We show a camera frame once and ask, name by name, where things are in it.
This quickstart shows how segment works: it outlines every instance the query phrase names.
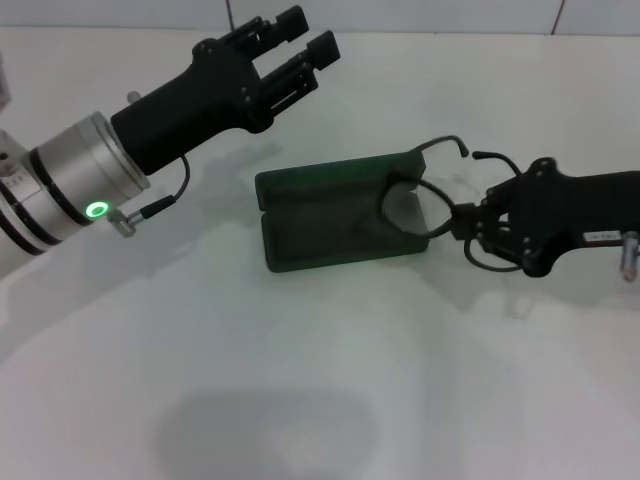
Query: label sticker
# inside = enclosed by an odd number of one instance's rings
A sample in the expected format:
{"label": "label sticker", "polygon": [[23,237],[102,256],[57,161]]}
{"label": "label sticker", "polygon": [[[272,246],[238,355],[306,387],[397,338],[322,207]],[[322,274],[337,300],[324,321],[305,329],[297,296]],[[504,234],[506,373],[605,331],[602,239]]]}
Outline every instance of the label sticker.
{"label": "label sticker", "polygon": [[11,193],[19,202],[25,201],[31,195],[40,191],[38,182],[22,165],[18,166],[18,170],[13,175],[3,177],[0,181],[11,190]]}
{"label": "label sticker", "polygon": [[616,230],[609,232],[586,232],[584,234],[584,241],[587,243],[619,242],[621,240],[622,235]]}

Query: white wall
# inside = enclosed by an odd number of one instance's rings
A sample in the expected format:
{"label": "white wall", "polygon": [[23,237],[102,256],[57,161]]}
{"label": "white wall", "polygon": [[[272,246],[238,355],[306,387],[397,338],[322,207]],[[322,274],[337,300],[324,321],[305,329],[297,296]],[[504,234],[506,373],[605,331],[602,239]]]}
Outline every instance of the white wall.
{"label": "white wall", "polygon": [[567,0],[557,33],[638,35],[640,1]]}
{"label": "white wall", "polygon": [[[231,0],[238,21],[296,0]],[[560,0],[299,0],[312,28],[549,33]],[[227,28],[224,0],[1,0],[0,25]]]}
{"label": "white wall", "polygon": [[0,25],[228,28],[224,0],[0,0]]}
{"label": "white wall", "polygon": [[[291,0],[232,0],[239,20]],[[313,27],[335,30],[549,33],[559,0],[299,0]]]}

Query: screw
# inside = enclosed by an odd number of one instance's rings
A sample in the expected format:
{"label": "screw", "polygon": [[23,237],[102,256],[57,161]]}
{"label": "screw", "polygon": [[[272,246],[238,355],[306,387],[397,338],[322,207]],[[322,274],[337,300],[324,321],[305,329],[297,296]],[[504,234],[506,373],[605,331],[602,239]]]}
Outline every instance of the screw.
{"label": "screw", "polygon": [[113,225],[117,232],[124,238],[133,237],[136,233],[136,227],[129,222],[127,216],[116,208],[107,213],[107,220]]}
{"label": "screw", "polygon": [[133,90],[132,92],[127,93],[127,102],[129,102],[130,105],[136,103],[141,98],[142,98],[142,95],[140,95],[135,90]]}

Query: glasses lens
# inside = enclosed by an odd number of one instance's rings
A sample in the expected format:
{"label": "glasses lens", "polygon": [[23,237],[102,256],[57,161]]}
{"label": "glasses lens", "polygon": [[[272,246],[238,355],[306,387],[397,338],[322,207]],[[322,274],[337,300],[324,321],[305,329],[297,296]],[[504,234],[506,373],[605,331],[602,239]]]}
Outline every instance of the glasses lens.
{"label": "glasses lens", "polygon": [[394,184],[382,200],[383,217],[398,230],[425,236],[451,218],[449,207],[416,182]]}

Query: white table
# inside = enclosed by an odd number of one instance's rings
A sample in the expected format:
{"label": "white table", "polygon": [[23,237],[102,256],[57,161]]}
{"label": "white table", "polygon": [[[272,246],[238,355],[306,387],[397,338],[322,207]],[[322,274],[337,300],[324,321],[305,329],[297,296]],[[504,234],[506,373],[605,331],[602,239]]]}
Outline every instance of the white table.
{"label": "white table", "polygon": [[[204,32],[0,29],[27,146],[178,74]],[[442,134],[521,167],[640,168],[640,39],[340,35],[320,89],[194,151],[175,207],[103,222],[0,283],[2,478],[636,479],[640,284],[617,250],[500,276],[451,236],[421,256],[275,275],[255,174]],[[264,74],[301,50],[259,62]],[[500,165],[427,156],[478,201]],[[175,190],[154,177],[127,211]]]}

